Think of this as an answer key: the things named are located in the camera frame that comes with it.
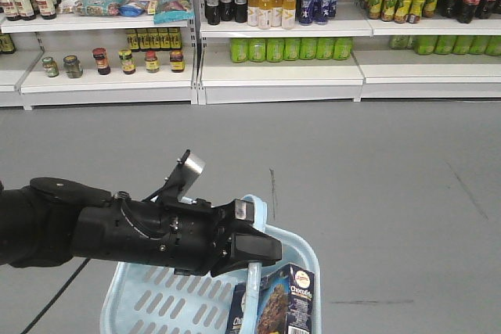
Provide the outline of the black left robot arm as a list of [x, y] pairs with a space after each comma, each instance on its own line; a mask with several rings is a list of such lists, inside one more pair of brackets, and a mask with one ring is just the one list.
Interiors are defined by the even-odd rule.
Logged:
[[218, 276], [281, 259], [281, 242], [255, 228], [253, 203], [183, 203], [182, 189], [169, 182], [141, 201], [60, 178], [3, 189], [1, 262], [47, 268], [84, 257]]

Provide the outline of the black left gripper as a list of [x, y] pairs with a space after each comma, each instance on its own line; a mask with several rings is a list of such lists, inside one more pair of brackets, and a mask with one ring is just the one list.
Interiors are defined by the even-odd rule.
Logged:
[[82, 200], [70, 241], [77, 257], [170, 267], [185, 275], [219, 276], [282, 260], [282, 243], [255, 228], [254, 204], [243, 199], [219, 207], [198, 199], [158, 204], [124, 192]]

